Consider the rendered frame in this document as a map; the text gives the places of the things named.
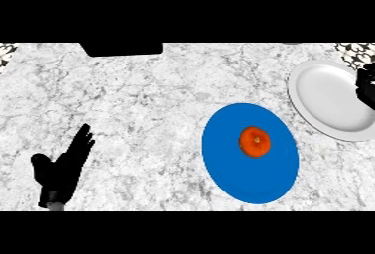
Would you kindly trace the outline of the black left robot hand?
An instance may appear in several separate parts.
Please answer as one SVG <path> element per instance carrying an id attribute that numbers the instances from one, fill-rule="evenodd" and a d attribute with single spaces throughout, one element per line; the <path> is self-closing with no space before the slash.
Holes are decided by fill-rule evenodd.
<path id="1" fill-rule="evenodd" d="M 42 185 L 40 208 L 48 208 L 49 202 L 59 202 L 67 206 L 74 197 L 83 167 L 95 146 L 93 135 L 92 126 L 85 124 L 68 151 L 56 161 L 42 153 L 31 156 L 34 179 Z"/>

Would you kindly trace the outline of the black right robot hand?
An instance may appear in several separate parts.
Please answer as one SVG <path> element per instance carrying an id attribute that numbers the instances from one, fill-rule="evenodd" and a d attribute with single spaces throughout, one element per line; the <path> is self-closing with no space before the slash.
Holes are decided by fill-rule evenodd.
<path id="1" fill-rule="evenodd" d="M 375 63 L 358 70 L 356 86 L 358 99 L 375 110 Z"/>

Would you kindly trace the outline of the white plate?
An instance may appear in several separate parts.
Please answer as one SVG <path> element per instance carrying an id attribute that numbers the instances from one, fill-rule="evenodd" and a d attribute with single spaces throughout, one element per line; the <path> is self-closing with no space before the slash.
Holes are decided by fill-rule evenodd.
<path id="1" fill-rule="evenodd" d="M 375 139 L 375 110 L 356 96 L 356 71 L 333 61 L 306 61 L 287 79 L 293 107 L 309 125 L 347 142 Z"/>

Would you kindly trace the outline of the orange squash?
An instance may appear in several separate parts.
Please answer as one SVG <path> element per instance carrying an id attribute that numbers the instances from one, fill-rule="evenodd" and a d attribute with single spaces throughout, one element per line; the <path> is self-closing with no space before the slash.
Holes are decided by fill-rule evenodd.
<path id="1" fill-rule="evenodd" d="M 250 157 L 260 158 L 272 149 L 269 133 L 257 126 L 247 127 L 241 132 L 240 147 Z"/>

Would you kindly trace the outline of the blue plate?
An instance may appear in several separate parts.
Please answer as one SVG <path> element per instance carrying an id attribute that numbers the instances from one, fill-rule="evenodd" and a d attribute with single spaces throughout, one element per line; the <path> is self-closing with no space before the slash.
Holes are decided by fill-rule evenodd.
<path id="1" fill-rule="evenodd" d="M 299 152 L 288 128 L 265 107 L 237 103 L 213 115 L 203 136 L 210 175 L 223 191 L 248 203 L 268 203 L 288 192 Z"/>

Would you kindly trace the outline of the black appliance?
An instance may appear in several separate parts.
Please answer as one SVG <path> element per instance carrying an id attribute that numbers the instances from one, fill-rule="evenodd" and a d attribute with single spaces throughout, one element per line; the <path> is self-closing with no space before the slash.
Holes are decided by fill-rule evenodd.
<path id="1" fill-rule="evenodd" d="M 82 43 L 92 57 L 155 55 L 163 52 L 161 43 Z"/>

